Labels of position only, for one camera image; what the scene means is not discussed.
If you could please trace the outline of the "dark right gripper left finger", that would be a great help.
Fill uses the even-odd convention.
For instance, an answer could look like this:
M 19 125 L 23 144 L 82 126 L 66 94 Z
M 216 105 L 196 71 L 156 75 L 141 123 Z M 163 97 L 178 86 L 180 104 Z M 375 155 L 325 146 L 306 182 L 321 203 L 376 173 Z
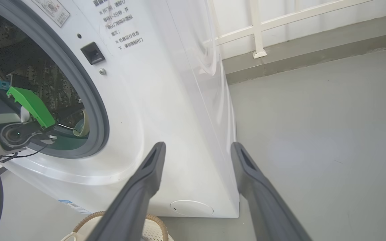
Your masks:
M 156 143 L 86 241 L 140 241 L 150 199 L 160 187 L 166 144 Z

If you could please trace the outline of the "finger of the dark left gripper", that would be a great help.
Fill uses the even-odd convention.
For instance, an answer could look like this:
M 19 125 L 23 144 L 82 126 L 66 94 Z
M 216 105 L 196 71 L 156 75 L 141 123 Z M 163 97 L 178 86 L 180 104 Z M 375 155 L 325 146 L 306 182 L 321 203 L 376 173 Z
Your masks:
M 67 106 L 64 108 L 60 108 L 55 110 L 55 120 L 57 122 L 60 122 L 63 119 L 66 119 L 72 114 L 77 113 L 78 111 L 81 111 L 84 109 L 84 105 L 72 105 L 72 106 Z

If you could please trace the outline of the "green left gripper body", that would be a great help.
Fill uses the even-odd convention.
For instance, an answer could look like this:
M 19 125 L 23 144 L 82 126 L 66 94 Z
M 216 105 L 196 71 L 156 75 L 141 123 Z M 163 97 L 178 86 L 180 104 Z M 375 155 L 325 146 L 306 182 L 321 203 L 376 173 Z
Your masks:
M 15 102 L 24 107 L 37 120 L 42 129 L 50 128 L 56 124 L 52 113 L 33 91 L 11 86 L 6 94 L 12 96 Z

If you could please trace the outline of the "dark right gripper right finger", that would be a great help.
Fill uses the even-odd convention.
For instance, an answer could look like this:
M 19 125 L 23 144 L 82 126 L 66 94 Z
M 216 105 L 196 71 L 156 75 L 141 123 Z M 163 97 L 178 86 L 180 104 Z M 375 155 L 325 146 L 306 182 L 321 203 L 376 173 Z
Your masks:
M 247 200 L 256 241 L 312 241 L 246 148 L 231 144 L 238 192 Z

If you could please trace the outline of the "cream cartoon print garment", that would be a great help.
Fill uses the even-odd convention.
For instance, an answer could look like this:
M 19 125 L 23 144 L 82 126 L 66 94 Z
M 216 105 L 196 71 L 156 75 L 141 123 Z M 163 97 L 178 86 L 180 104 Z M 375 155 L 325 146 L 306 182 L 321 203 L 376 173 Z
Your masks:
M 82 114 L 83 119 L 79 120 L 73 129 L 73 134 L 76 137 L 86 137 L 90 133 L 87 111 L 83 109 Z

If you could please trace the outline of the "washing machine drum opening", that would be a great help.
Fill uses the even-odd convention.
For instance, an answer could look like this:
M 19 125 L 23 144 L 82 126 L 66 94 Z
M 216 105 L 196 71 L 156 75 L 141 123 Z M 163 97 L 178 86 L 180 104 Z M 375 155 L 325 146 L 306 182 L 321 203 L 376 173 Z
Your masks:
M 31 90 L 56 112 L 81 98 L 56 62 L 26 33 L 0 15 L 0 77 Z

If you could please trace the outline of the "black door latch socket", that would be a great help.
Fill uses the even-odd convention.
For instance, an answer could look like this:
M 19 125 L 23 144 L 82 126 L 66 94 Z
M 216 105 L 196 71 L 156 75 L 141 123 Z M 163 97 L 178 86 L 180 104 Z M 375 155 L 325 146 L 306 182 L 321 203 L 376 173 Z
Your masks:
M 80 50 L 91 65 L 95 65 L 106 60 L 95 42 L 91 42 L 83 46 Z

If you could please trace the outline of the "white washing machine body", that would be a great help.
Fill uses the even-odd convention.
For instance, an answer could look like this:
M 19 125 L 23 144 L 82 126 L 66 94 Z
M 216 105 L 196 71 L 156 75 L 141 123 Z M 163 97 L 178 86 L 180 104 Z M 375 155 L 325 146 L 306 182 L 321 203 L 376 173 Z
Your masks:
M 5 168 L 93 213 L 107 209 L 152 147 L 164 142 L 163 176 L 148 212 L 186 217 L 170 204 L 192 200 L 213 208 L 207 218 L 239 217 L 230 157 L 236 121 L 209 0 L 58 0 L 70 13 L 61 28 L 32 0 L 21 1 L 61 34 L 84 66 L 105 106 L 109 137 L 101 151 L 79 159 L 44 155 L 44 143 L 33 139 Z M 106 60 L 89 64 L 81 48 L 91 42 Z M 0 114 L 20 110 L 0 89 Z M 51 132 L 57 140 L 46 148 L 85 144 L 90 121 L 86 137 L 73 134 L 81 119 L 82 110 L 61 120 Z

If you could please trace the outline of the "cream perforated laundry basket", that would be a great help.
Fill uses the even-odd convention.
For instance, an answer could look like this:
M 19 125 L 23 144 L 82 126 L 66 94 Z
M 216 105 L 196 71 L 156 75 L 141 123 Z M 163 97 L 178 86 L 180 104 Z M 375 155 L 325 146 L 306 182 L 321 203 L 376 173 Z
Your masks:
M 71 233 L 60 241 L 86 241 L 105 212 L 94 212 L 81 220 Z M 164 222 L 155 215 L 146 215 L 141 241 L 175 241 Z

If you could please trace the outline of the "round white filter cover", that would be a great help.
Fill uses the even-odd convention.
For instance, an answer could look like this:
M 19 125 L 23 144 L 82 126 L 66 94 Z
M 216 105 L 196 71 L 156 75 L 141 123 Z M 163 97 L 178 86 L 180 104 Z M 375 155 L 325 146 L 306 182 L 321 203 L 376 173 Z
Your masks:
M 176 213 L 190 218 L 207 218 L 213 215 L 213 208 L 192 200 L 178 200 L 170 204 L 171 209 Z

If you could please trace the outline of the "blue energy label sticker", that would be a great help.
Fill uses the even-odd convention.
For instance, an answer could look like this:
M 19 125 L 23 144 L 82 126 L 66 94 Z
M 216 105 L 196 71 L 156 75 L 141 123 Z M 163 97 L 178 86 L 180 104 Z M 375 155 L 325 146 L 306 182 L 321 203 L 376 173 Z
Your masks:
M 78 206 L 77 204 L 75 204 L 69 200 L 58 200 L 58 201 L 60 203 L 63 203 L 65 205 L 69 206 L 70 208 L 76 210 L 79 213 L 86 214 L 86 215 L 92 214 L 91 212 L 87 211 L 86 209 L 83 209 L 82 207 Z

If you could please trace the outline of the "grey warning sticker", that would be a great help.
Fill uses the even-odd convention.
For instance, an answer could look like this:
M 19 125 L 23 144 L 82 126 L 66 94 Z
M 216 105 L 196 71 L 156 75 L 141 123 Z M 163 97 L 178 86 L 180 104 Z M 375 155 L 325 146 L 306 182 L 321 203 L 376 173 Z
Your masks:
M 69 11 L 58 0 L 32 0 L 58 27 L 69 19 Z

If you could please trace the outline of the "white metal railing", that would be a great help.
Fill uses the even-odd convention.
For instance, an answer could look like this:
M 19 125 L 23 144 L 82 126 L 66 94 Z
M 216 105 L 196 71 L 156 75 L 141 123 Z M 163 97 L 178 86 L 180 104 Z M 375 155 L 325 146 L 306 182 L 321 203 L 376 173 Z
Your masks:
M 259 12 L 259 0 L 248 0 L 248 11 L 251 15 L 252 23 L 251 26 L 247 26 L 226 34 L 218 33 L 213 41 L 216 43 L 216 45 L 219 46 L 252 35 L 255 47 L 253 58 L 262 58 L 267 56 L 263 45 L 262 32 L 268 29 L 273 29 L 289 23 L 294 23 L 300 20 L 323 15 L 329 12 L 334 12 L 340 9 L 345 9 L 351 6 L 360 5 L 370 1 L 373 0 L 334 0 L 307 9 L 299 9 L 299 0 L 294 0 L 295 10 L 293 13 L 270 20 L 261 21 Z

